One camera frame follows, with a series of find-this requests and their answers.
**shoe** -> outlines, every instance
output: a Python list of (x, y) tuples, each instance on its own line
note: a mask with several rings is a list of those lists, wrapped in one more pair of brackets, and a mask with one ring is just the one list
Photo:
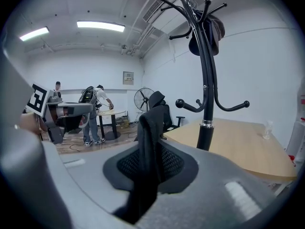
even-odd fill
[(106, 141), (106, 139), (105, 139), (105, 138), (102, 138), (102, 139), (100, 139), (99, 141), (94, 142), (94, 144), (95, 144), (95, 145), (98, 145), (98, 144), (101, 144), (101, 143), (103, 143), (103, 142), (105, 142), (105, 141)]
[(89, 143), (85, 142), (86, 147), (90, 147), (92, 145), (93, 141), (91, 140)]

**chair armrest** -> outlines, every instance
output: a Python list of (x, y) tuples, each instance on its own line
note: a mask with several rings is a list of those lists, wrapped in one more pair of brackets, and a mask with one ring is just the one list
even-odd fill
[(178, 118), (178, 127), (180, 126), (181, 119), (185, 119), (184, 116), (176, 116)]

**wooden tabletop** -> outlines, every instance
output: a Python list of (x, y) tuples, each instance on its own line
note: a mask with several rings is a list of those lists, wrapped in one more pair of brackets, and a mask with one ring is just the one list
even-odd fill
[(100, 115), (100, 116), (106, 116), (106, 115), (118, 115), (118, 114), (121, 114), (121, 113), (124, 113), (126, 112), (125, 110), (104, 110), (104, 111), (99, 111), (97, 115)]
[[(200, 123), (181, 126), (164, 133), (173, 140), (191, 147), (197, 147)], [(272, 181), (296, 179), (296, 170), (289, 156), (277, 139), (262, 137), (264, 125), (224, 119), (214, 119), (214, 134), (210, 152), (222, 155), (246, 171)]]

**rectangular light panel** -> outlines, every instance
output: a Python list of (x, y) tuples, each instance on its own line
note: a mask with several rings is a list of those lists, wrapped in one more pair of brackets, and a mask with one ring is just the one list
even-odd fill
[(94, 21), (77, 21), (77, 26), (79, 28), (98, 28), (107, 29), (113, 31), (123, 32), (125, 29), (124, 25), (105, 23), (105, 22), (94, 22)]
[(32, 31), (28, 34), (25, 34), (24, 36), (21, 36), (20, 39), (23, 40), (23, 41), (26, 41), (28, 39), (31, 39), (33, 37), (40, 36), (40, 35), (43, 35), (43, 34), (46, 34), (46, 33), (49, 33), (49, 29), (47, 27), (43, 27), (39, 30)]

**electrical panel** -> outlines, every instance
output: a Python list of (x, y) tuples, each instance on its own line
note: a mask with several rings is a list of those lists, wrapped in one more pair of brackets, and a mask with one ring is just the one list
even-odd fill
[(123, 71), (123, 84), (133, 85), (133, 72)]

